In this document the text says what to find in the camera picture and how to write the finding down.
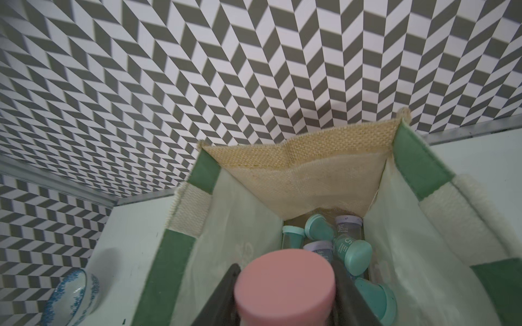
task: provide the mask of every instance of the white surface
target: white surface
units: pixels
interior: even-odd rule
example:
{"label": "white surface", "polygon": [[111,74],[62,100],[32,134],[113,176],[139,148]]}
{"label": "white surface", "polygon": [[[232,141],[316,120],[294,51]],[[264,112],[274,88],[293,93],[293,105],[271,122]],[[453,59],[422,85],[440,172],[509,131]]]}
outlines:
{"label": "white surface", "polygon": [[100,280],[100,305],[81,326],[132,323],[172,199],[168,196],[114,208],[86,267]]}
{"label": "white surface", "polygon": [[522,129],[431,148],[456,174],[470,174],[482,183],[522,239]]}

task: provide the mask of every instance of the metal edge trim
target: metal edge trim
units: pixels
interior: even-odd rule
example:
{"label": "metal edge trim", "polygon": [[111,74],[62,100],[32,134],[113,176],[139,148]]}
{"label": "metal edge trim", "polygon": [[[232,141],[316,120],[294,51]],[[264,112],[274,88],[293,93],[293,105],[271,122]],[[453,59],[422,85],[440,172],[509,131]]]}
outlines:
{"label": "metal edge trim", "polygon": [[470,126],[434,132],[432,134],[422,135],[422,138],[424,138],[424,140],[430,145],[437,145],[517,128],[522,128],[522,114],[498,120],[480,122]]}
{"label": "metal edge trim", "polygon": [[146,201],[146,200],[151,200],[151,199],[158,199],[158,198],[163,198],[163,197],[167,197],[167,196],[172,196],[176,192],[176,189],[177,189],[177,187],[173,187],[173,188],[169,188],[169,189],[158,190],[158,191],[153,191],[153,192],[146,192],[144,194],[120,198],[118,200],[118,202],[116,203],[116,206],[127,205],[127,204],[132,204],[132,203],[136,203],[136,202],[140,202],[140,201]]}
{"label": "metal edge trim", "polygon": [[0,154],[0,174],[9,175],[108,208],[113,208],[118,201],[116,196],[111,196],[2,154]]}

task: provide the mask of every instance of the pink container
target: pink container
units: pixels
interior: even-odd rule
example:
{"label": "pink container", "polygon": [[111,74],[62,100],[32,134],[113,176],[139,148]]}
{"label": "pink container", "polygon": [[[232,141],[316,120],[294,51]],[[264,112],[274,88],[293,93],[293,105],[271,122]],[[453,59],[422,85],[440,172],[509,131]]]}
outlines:
{"label": "pink container", "polygon": [[311,251],[270,252],[239,274],[234,298],[246,326],[323,326],[335,298],[334,270]]}

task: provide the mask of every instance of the gray and white wall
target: gray and white wall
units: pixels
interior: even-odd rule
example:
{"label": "gray and white wall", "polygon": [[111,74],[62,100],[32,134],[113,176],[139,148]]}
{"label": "gray and white wall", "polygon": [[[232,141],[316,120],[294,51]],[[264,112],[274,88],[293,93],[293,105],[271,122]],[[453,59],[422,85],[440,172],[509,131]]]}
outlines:
{"label": "gray and white wall", "polygon": [[[510,117],[521,24],[517,0],[6,0],[0,153],[127,197],[185,179],[200,140],[276,143],[404,105],[421,134]],[[34,324],[110,208],[3,184],[0,323]]]}
{"label": "gray and white wall", "polygon": [[36,325],[73,268],[85,267],[111,209],[0,174],[0,324]]}

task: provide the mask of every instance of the blue and white ceramic bowl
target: blue and white ceramic bowl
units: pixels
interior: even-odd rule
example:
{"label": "blue and white ceramic bowl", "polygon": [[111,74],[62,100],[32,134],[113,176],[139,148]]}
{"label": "blue and white ceramic bowl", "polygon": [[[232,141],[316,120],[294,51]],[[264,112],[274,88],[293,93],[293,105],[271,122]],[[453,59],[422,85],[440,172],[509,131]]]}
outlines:
{"label": "blue and white ceramic bowl", "polygon": [[83,269],[67,275],[54,289],[42,314],[41,326],[76,326],[98,304],[100,282]]}

